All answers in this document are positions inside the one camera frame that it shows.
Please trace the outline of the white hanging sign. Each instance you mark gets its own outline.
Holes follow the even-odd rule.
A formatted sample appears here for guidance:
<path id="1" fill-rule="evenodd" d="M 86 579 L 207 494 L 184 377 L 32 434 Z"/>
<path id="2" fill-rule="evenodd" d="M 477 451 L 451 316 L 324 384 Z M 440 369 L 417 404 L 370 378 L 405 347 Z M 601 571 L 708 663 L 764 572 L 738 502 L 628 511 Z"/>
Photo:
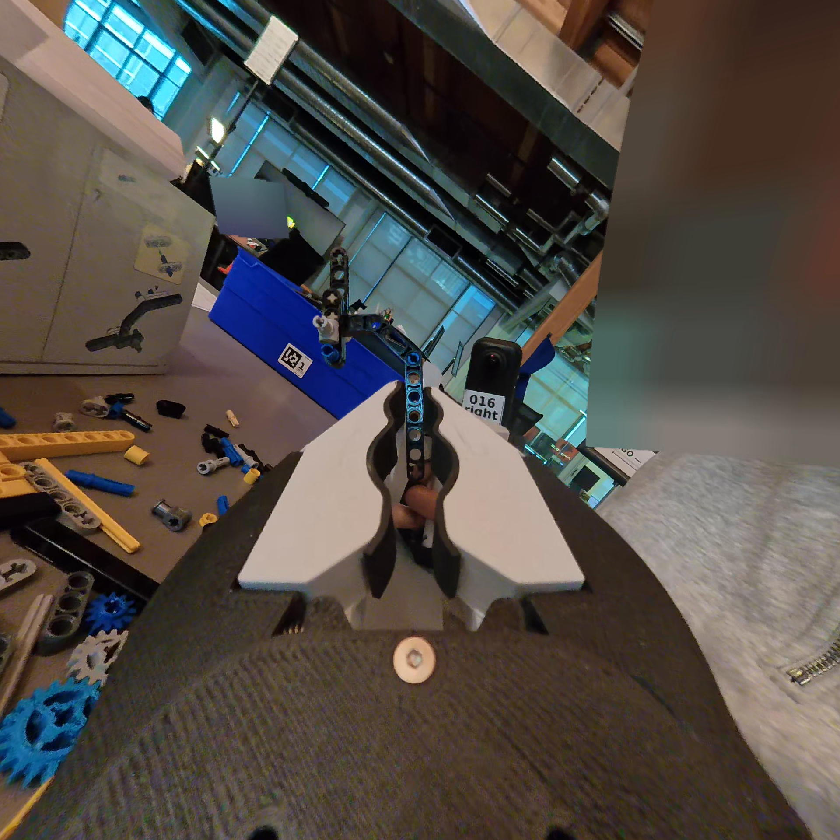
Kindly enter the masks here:
<path id="1" fill-rule="evenodd" d="M 244 67 L 253 77 L 270 87 L 298 41 L 299 36 L 293 29 L 277 16 L 270 15 L 268 23 L 244 60 Z"/>

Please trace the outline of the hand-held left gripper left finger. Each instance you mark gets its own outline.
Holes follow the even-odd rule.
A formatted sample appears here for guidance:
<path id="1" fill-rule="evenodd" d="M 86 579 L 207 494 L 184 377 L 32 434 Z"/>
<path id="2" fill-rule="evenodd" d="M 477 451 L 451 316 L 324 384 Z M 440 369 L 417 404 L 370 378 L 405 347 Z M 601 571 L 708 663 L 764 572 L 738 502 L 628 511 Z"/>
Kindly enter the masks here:
<path id="1" fill-rule="evenodd" d="M 393 472 L 404 467 L 404 385 L 383 386 L 301 451 L 238 573 L 244 590 L 330 596 L 353 613 L 396 566 Z"/>

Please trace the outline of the white box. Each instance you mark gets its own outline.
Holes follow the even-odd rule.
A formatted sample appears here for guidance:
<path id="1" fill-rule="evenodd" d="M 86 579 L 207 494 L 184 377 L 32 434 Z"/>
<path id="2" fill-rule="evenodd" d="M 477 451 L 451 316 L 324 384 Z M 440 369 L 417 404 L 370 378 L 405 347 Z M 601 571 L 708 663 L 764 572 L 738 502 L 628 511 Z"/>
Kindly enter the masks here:
<path id="1" fill-rule="evenodd" d="M 1 2 L 1 55 L 166 180 L 186 170 L 180 137 L 32 3 Z"/>

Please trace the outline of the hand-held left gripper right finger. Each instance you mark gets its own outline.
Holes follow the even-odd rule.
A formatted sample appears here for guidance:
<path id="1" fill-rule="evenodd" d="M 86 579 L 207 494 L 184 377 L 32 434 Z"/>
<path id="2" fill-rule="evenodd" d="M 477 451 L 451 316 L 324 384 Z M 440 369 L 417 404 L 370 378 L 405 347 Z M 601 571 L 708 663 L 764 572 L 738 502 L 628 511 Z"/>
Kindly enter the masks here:
<path id="1" fill-rule="evenodd" d="M 491 605 L 577 592 L 585 576 L 508 430 L 427 388 L 434 515 L 434 578 L 465 625 Z"/>

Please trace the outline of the large blue plastic bin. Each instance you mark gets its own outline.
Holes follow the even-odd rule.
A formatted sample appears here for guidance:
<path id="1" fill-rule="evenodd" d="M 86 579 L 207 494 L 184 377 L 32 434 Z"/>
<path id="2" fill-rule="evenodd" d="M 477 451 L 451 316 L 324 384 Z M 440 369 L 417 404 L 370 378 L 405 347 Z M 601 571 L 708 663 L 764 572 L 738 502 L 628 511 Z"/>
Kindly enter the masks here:
<path id="1" fill-rule="evenodd" d="M 240 249 L 209 318 L 337 419 L 384 385 L 404 382 L 403 363 L 369 335 L 346 343 L 342 368 L 328 366 L 312 323 L 320 312 L 299 287 Z"/>

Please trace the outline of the black and white lego assembly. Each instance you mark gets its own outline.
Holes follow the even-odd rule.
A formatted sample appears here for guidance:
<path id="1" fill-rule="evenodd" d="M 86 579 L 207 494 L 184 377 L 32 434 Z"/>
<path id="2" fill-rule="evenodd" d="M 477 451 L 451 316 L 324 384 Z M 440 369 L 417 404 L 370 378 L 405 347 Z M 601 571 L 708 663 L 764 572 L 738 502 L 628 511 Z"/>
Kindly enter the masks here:
<path id="1" fill-rule="evenodd" d="M 325 363 L 340 369 L 346 343 L 363 335 L 376 338 L 404 367 L 405 450 L 407 486 L 424 483 L 427 457 L 424 426 L 425 356 L 414 341 L 394 324 L 392 310 L 365 314 L 350 303 L 350 261 L 347 252 L 333 248 L 329 256 L 329 286 L 321 295 L 321 312 L 312 321 Z"/>

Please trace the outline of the grey cardboard parts box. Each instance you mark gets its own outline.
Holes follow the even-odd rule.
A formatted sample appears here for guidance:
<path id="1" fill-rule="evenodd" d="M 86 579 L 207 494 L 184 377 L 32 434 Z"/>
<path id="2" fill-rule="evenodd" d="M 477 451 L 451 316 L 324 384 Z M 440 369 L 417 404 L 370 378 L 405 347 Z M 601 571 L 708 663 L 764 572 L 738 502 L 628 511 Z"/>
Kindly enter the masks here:
<path id="1" fill-rule="evenodd" d="M 166 371 L 214 217 L 2 59 L 1 371 Z"/>

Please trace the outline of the person's right hand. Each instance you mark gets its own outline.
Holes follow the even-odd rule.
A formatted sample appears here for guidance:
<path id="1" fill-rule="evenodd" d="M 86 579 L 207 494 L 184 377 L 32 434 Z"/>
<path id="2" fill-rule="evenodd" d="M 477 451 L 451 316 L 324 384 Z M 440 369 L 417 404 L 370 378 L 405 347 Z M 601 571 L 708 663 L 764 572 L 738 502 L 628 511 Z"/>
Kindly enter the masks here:
<path id="1" fill-rule="evenodd" d="M 392 521 L 398 530 L 418 530 L 426 521 L 434 519 L 438 491 L 425 484 L 413 484 L 406 488 L 402 500 L 392 505 Z"/>

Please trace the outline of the pile of loose lego pieces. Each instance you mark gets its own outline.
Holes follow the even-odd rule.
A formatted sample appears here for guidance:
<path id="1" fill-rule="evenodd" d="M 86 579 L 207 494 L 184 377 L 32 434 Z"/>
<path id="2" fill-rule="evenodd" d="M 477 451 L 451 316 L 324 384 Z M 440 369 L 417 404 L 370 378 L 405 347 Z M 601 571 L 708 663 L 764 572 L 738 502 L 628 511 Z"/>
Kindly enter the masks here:
<path id="1" fill-rule="evenodd" d="M 23 651 L 25 617 L 43 595 L 75 613 L 58 621 L 65 639 L 49 654 L 32 647 L 6 709 L 46 678 L 67 677 L 69 651 L 89 635 L 85 606 L 119 593 L 135 616 L 183 556 L 219 518 L 217 499 L 232 507 L 253 487 L 241 467 L 211 476 L 204 422 L 159 417 L 145 434 L 125 422 L 77 417 L 81 428 L 47 430 L 60 410 L 58 381 L 2 378 L 2 408 L 16 418 L 2 429 L 2 690 Z"/>

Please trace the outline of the grey zip hoodie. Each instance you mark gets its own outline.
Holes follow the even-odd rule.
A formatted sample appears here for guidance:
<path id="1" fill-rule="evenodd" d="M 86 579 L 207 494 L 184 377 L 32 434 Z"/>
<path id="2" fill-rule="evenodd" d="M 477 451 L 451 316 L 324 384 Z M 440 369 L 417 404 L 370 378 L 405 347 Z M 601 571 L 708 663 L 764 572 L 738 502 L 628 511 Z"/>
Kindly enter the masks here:
<path id="1" fill-rule="evenodd" d="M 838 468 L 661 453 L 596 512 L 666 588 L 814 838 L 838 838 Z"/>

